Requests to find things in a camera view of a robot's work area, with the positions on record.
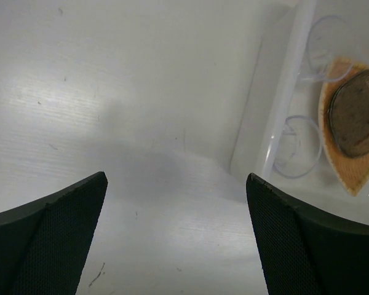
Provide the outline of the orange woven triangular plate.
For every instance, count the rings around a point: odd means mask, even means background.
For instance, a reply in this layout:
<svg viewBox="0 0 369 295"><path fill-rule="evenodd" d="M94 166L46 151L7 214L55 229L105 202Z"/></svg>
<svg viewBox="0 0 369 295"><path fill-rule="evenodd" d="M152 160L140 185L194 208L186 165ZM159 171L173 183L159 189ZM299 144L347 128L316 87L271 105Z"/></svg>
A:
<svg viewBox="0 0 369 295"><path fill-rule="evenodd" d="M344 60L339 58L333 63L328 72L333 74L342 73L345 64ZM318 123L322 134L325 155L342 186L353 196L356 196L369 181L369 153L353 159L346 157L338 149L328 125L328 106L339 86L343 85L355 74L366 69L369 69L369 65L354 62L352 69L344 78L337 82L324 82L318 105Z"/></svg>

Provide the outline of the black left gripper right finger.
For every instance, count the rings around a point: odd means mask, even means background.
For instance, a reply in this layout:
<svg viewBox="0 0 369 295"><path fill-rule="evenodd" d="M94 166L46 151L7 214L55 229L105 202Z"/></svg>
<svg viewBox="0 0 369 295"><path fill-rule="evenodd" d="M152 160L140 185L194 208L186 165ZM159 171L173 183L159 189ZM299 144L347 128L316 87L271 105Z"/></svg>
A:
<svg viewBox="0 0 369 295"><path fill-rule="evenodd" d="M369 294L369 225L298 200L254 173L246 193L269 294Z"/></svg>

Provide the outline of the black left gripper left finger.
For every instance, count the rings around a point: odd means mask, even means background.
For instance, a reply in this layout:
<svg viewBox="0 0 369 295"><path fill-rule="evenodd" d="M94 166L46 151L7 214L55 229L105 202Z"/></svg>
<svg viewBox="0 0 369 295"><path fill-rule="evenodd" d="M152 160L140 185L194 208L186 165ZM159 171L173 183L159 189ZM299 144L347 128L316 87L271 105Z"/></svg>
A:
<svg viewBox="0 0 369 295"><path fill-rule="evenodd" d="M0 213L0 294L75 294L103 207L99 171Z"/></svg>

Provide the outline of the clear plastic cup front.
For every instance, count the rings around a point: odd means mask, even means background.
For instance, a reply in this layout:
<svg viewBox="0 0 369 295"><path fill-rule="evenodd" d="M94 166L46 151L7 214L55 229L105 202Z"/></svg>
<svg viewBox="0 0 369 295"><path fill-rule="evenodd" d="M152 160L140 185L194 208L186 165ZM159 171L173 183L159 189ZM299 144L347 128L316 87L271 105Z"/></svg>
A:
<svg viewBox="0 0 369 295"><path fill-rule="evenodd" d="M310 117L293 115L286 118L280 136L274 171L286 179L308 175L322 154L322 134Z"/></svg>

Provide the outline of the clear glass dish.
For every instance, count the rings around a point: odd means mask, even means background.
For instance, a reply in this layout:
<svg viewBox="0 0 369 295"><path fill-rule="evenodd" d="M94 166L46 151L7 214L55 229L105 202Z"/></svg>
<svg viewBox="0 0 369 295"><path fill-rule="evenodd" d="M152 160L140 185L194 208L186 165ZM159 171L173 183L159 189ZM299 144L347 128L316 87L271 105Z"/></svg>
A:
<svg viewBox="0 0 369 295"><path fill-rule="evenodd" d="M369 153L369 69L338 87L328 106L328 125L346 157Z"/></svg>

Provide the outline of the clear plastic cup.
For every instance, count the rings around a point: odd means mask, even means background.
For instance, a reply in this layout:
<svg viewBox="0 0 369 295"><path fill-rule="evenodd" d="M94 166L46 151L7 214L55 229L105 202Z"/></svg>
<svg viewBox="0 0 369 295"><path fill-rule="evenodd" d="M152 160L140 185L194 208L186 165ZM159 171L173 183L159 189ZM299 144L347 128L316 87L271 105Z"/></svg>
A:
<svg viewBox="0 0 369 295"><path fill-rule="evenodd" d="M322 134L310 117L293 115L286 118L280 136L274 171L286 179L308 175L322 154Z"/></svg>
<svg viewBox="0 0 369 295"><path fill-rule="evenodd" d="M357 38L350 24L338 15L324 15L309 31L298 79L313 82L339 81L352 69L358 56ZM339 58L346 63L343 72L329 73L328 70Z"/></svg>

